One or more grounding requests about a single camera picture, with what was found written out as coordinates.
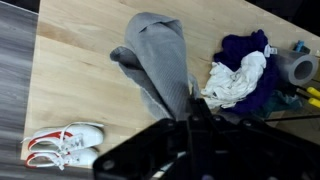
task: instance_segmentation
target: wooden table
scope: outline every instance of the wooden table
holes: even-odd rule
[[[243,0],[43,0],[34,53],[25,136],[76,121],[106,125],[104,153],[154,122],[139,87],[111,63],[139,12],[181,20],[188,69],[205,86],[223,37],[263,29],[269,42],[292,48],[304,40],[312,53],[320,38]],[[29,154],[24,144],[22,159]]]

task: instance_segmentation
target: tape roll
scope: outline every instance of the tape roll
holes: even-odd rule
[[[294,85],[301,86],[309,82],[319,66],[316,57],[299,52],[278,48],[278,54],[274,57],[281,78]]]

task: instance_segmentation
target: crumpled white fabric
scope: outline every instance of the crumpled white fabric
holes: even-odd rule
[[[255,90],[266,68],[266,58],[259,51],[252,52],[241,61],[241,67],[233,72],[221,63],[212,63],[211,77],[201,94],[210,109],[234,107]]]

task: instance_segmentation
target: white sneaker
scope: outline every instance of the white sneaker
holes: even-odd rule
[[[68,152],[85,149],[101,144],[103,133],[96,127],[102,124],[90,122],[75,122],[66,127],[44,128],[37,131],[28,144],[30,152],[51,152],[67,154]]]
[[[39,168],[58,166],[61,170],[64,166],[90,166],[98,158],[98,153],[92,149],[81,149],[60,155],[58,153],[33,153],[25,162],[26,167]]]

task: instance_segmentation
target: purple cloth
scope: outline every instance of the purple cloth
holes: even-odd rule
[[[222,41],[223,51],[213,56],[215,62],[221,62],[232,71],[237,71],[241,66],[241,60],[251,52],[260,51],[268,44],[268,38],[262,30],[253,32],[251,36],[240,37],[229,35]],[[237,102],[233,108],[226,109],[238,114],[248,113],[259,108],[267,102],[278,80],[278,68],[272,58],[266,58],[267,66],[257,83],[257,88],[246,99]]]

